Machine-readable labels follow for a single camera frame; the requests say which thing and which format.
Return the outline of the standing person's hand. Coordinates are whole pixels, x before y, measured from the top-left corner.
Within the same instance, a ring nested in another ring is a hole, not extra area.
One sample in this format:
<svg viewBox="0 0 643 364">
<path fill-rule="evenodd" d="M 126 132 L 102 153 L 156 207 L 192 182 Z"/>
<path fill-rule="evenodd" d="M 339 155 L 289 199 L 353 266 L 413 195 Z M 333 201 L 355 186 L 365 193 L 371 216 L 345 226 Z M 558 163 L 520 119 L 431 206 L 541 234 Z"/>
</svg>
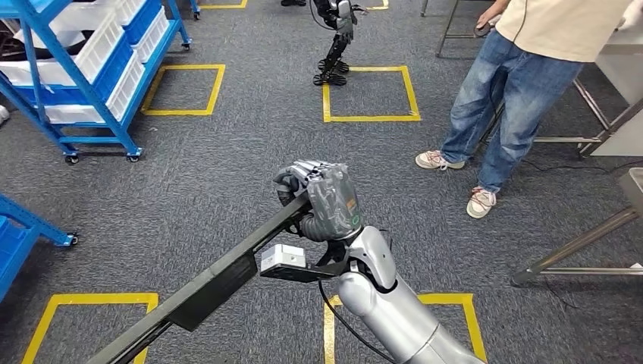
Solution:
<svg viewBox="0 0 643 364">
<path fill-rule="evenodd" d="M 503 12 L 504 8 L 488 8 L 484 13 L 480 15 L 475 28 L 481 29 L 483 27 L 486 27 L 487 25 L 489 25 L 490 27 L 494 26 L 502 16 Z"/>
</svg>

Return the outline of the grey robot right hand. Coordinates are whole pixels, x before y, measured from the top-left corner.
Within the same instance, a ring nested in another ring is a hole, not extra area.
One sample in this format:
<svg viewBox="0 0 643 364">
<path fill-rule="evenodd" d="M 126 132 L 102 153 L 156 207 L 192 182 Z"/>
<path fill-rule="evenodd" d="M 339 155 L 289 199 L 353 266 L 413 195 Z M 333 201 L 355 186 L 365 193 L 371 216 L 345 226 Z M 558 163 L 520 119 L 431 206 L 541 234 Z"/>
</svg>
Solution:
<svg viewBox="0 0 643 364">
<path fill-rule="evenodd" d="M 281 168 L 272 178 L 283 206 L 307 193 L 312 207 L 297 217 L 295 234 L 314 242 L 342 240 L 362 230 L 362 217 L 356 191 L 343 163 L 296 160 Z"/>
</svg>

